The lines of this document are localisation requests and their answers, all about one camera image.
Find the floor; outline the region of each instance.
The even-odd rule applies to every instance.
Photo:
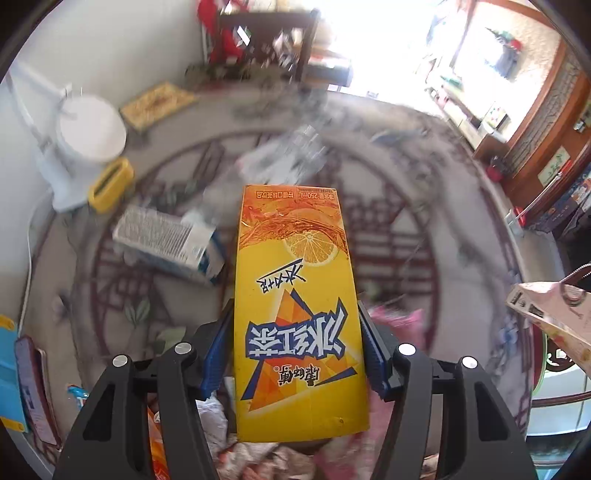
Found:
[[[278,108],[271,108],[270,116],[259,115],[253,107],[261,102]],[[179,184],[186,189],[189,181],[213,178],[240,153],[296,127],[306,117],[300,105],[294,91],[214,91],[147,134],[130,135],[125,155],[143,179],[133,201],[160,201]],[[326,105],[323,115],[332,123],[324,139],[331,149],[327,167],[314,181],[337,186],[339,196],[342,192],[358,290],[373,288],[372,282],[384,277],[376,262],[390,262],[387,278],[396,277],[400,265],[408,268],[412,275],[385,281],[382,293],[402,293],[405,309],[424,310],[433,357],[456,362],[462,355],[475,356],[524,432],[533,389],[531,332],[504,300],[511,284],[522,278],[560,276],[547,262],[546,243],[531,235],[514,242],[499,214],[506,209],[502,195],[442,119],[338,93],[329,94]],[[372,143],[370,139],[385,129],[396,132],[398,139],[389,147]],[[225,137],[210,140],[220,135]],[[385,223],[370,218],[376,209],[386,212]],[[35,267],[24,331],[48,353],[62,437],[77,414],[67,384],[91,389],[106,362],[118,353],[134,359],[153,356],[159,335],[175,327],[189,332],[215,320],[231,295],[231,280],[225,288],[208,290],[130,267],[110,240],[114,221],[87,209],[58,215]],[[364,235],[373,243],[379,237],[387,248],[368,250]],[[354,254],[373,261],[358,260]],[[69,307],[63,317],[56,314],[58,295]],[[134,327],[125,318],[124,304],[144,296],[150,298],[152,315]]]

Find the brand logo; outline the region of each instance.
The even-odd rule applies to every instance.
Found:
[[[282,283],[288,283],[293,286],[296,279],[306,281],[304,277],[298,274],[298,272],[304,267],[304,265],[302,265],[302,260],[303,258],[294,260],[293,262],[283,265],[259,278],[256,282],[259,284],[262,292],[267,293],[273,288],[279,288]]]
[[[275,322],[255,325],[246,330],[246,356],[254,360],[285,356],[318,360],[332,353],[336,358],[345,354],[339,333],[347,319],[347,310],[340,299],[334,312],[320,312],[310,320],[278,326]]]

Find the plastic bag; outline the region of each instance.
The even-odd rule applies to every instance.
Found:
[[[224,415],[223,406],[215,394],[212,394],[206,401],[196,400],[195,403],[209,452],[215,459],[219,452],[227,446],[228,420]]]
[[[197,210],[212,226],[236,225],[245,185],[296,185],[324,162],[317,131],[303,125],[241,156],[204,189]]]

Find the cardboard box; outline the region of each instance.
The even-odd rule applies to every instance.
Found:
[[[238,438],[366,430],[353,272],[336,190],[246,186],[234,320]]]

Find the wooden chair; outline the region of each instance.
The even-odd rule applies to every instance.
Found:
[[[303,30],[301,50],[295,68],[294,78],[296,82],[302,80],[304,71],[310,60],[312,42],[316,35],[316,28],[320,20],[320,12],[316,9],[311,12],[239,12],[233,14],[220,14],[217,22],[216,44],[221,44],[221,31],[223,28],[234,30],[238,27],[246,28],[251,33],[250,42],[246,48],[246,54],[253,57],[259,63],[269,60],[277,63],[279,58],[273,48],[274,40],[281,32],[291,32],[294,28]]]

